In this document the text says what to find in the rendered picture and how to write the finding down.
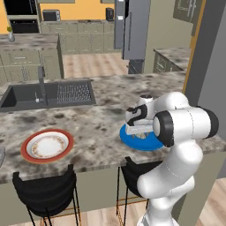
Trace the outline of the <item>dark grey sink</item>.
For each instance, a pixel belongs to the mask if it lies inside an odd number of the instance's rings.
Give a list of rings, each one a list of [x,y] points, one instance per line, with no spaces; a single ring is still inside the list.
[[[0,112],[52,109],[95,104],[90,80],[45,83],[47,104],[39,84],[8,86],[0,100]]]

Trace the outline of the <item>grey fridge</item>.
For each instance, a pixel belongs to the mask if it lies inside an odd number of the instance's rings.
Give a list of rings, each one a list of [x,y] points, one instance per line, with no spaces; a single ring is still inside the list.
[[[115,0],[114,49],[128,60],[129,74],[144,68],[151,0]]]

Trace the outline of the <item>olive island cupboards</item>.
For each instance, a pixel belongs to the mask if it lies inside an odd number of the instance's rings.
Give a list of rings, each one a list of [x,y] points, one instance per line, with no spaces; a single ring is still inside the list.
[[[63,57],[58,34],[15,34],[10,42],[0,35],[0,84],[38,79],[42,66],[45,78],[64,77]]]

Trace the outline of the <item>blue plate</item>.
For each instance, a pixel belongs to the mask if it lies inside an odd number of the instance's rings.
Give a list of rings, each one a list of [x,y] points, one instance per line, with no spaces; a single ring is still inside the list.
[[[137,136],[127,135],[125,127],[125,124],[121,127],[119,136],[126,146],[141,151],[154,151],[163,147],[163,144],[155,137],[153,132],[150,132],[144,139],[142,139]]]

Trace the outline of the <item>dark grey tap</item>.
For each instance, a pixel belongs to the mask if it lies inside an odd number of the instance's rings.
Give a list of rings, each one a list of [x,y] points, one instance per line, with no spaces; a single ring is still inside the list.
[[[36,102],[42,102],[44,104],[44,106],[48,106],[48,98],[47,98],[47,94],[46,94],[46,90],[45,90],[44,77],[45,77],[45,73],[44,73],[43,67],[38,66],[38,80],[39,80],[42,98],[39,98],[37,96],[37,93],[35,92],[34,93],[35,94],[35,101]]]

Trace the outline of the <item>black stool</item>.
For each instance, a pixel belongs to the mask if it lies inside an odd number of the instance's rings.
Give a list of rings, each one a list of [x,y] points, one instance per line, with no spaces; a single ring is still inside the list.
[[[32,214],[40,216],[45,226],[53,226],[50,217],[60,214],[71,202],[73,202],[76,226],[80,226],[77,177],[72,164],[62,176],[27,181],[23,181],[19,173],[14,172],[12,183],[20,201],[26,206],[33,226],[36,225]]]
[[[124,176],[124,181],[126,184],[125,200],[128,200],[128,192],[132,192],[133,194],[141,198],[137,187],[139,176],[147,173],[150,170],[153,170],[155,167],[160,165],[162,161],[137,164],[131,159],[130,156],[126,156],[125,160],[125,166],[119,167],[117,169],[117,178],[120,178],[120,173],[123,173]]]

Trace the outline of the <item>olive wall cupboard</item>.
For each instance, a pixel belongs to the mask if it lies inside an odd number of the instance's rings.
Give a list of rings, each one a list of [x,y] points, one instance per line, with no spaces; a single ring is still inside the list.
[[[202,0],[175,0],[173,18],[194,24],[201,4]]]

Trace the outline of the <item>black coffee machine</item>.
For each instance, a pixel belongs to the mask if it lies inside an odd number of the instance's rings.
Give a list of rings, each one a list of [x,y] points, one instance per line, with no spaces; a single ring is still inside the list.
[[[113,21],[114,20],[114,10],[112,8],[106,9],[106,20]]]

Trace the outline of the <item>red-rimmed white plate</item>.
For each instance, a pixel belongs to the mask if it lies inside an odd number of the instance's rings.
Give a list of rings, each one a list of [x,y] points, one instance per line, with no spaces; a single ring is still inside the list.
[[[66,157],[74,145],[73,136],[61,129],[47,129],[29,136],[21,145],[22,157],[34,164],[47,164]]]

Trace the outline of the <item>grey vase with plant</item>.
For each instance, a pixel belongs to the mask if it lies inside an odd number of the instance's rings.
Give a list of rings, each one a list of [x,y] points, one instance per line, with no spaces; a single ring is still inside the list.
[[[12,28],[10,26],[7,27],[7,31],[8,31],[8,39],[10,42],[15,42],[15,37],[14,34],[12,32]]]

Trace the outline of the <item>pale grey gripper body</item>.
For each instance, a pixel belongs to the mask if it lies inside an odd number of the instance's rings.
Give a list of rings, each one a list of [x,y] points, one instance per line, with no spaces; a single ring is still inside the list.
[[[141,134],[141,133],[147,133],[151,132],[153,130],[153,126],[151,124],[145,124],[145,125],[125,125],[125,133],[127,135],[133,135],[133,134]]]

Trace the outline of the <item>olive cupboard run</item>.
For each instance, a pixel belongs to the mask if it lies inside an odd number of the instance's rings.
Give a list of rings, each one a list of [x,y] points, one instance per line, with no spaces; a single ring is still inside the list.
[[[43,21],[44,34],[58,34],[64,55],[112,53],[114,23],[107,20]]]

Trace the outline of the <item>black wall oven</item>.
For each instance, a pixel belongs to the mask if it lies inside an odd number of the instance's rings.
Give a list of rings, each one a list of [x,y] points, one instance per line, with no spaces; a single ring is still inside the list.
[[[4,0],[4,7],[13,33],[39,32],[35,0]]]

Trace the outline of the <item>grey microwave oven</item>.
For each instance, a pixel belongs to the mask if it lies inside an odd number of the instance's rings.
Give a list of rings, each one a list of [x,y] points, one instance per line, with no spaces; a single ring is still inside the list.
[[[60,21],[60,11],[59,10],[43,10],[42,16],[45,21]]]

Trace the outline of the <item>olive cupboards with drawers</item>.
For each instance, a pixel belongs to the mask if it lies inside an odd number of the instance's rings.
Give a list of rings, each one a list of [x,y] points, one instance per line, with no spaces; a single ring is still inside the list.
[[[186,71],[190,55],[188,48],[155,49],[153,72]]]

